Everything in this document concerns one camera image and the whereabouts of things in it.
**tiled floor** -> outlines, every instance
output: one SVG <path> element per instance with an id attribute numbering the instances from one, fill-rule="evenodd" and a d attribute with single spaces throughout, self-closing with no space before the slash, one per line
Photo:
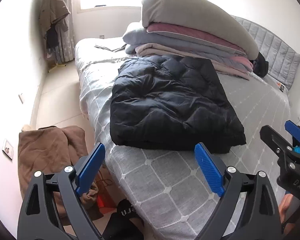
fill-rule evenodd
<path id="1" fill-rule="evenodd" d="M 36 129 L 51 125 L 60 128 L 77 125 L 85 130 L 87 150 L 90 152 L 94 147 L 94 130 L 80 111 L 79 94 L 79 76 L 74 61 L 69 62 L 66 67 L 51 70 L 43 86 Z M 123 193 L 116 185 L 107 187 L 107 190 L 116 204 L 124 198 Z M 111 213 L 108 213 L 103 218 L 94 221 L 101 233 L 104 231 L 110 215 Z M 73 234 L 71 226 L 67 226 L 65 229 L 68 233 Z M 145 239 L 153 239 L 153 234 L 148 227 Z"/>

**stack of folded blankets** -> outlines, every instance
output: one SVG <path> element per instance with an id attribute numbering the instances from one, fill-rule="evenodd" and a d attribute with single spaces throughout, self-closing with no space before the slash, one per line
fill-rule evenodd
<path id="1" fill-rule="evenodd" d="M 123 40 L 138 57 L 179 55 L 210 59 L 215 70 L 249 80 L 258 46 L 231 15 L 207 0 L 143 0 L 141 22 Z"/>

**folded black jacket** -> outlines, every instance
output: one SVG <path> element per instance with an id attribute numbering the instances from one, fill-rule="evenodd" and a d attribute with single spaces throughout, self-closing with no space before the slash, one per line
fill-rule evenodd
<path id="1" fill-rule="evenodd" d="M 244 128 L 208 59 L 126 60 L 112 89 L 110 135 L 117 145 L 212 153 L 246 143 Z"/>

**window sill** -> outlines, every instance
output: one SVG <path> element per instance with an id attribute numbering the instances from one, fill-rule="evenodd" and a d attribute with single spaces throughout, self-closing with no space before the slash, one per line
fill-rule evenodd
<path id="1" fill-rule="evenodd" d="M 137 9 L 141 8 L 141 6 L 102 6 L 102 7 L 94 7 L 89 9 L 81 9 L 77 10 L 77 13 L 84 13 L 84 12 L 92 12 L 92 11 L 99 11 L 99 10 L 109 10 L 109 9 Z"/>

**mattress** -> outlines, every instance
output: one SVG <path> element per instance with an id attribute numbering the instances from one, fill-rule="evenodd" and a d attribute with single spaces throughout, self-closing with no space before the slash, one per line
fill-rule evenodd
<path id="1" fill-rule="evenodd" d="M 95 142 L 106 147 L 106 165 L 114 180 L 150 225 L 155 235 L 167 239 L 194 239 L 213 212 L 219 198 L 212 193 L 194 158 L 194 152 L 144 150 L 117 146 L 110 137 L 110 101 L 114 79 L 122 62 L 130 56 L 111 49 L 122 46 L 121 38 L 84 39 L 75 48 L 80 76 L 80 107 L 95 129 Z M 267 173 L 277 201 L 284 190 L 276 183 L 279 175 L 277 156 L 259 137 L 263 125 L 270 125 L 290 143 L 284 123 L 290 119 L 288 97 L 276 86 L 255 77 L 242 78 L 218 74 L 227 98 L 245 128 L 247 144 L 232 147 L 220 155 L 226 165 L 240 172 Z M 238 200 L 225 234 L 234 230 L 244 202 Z"/>

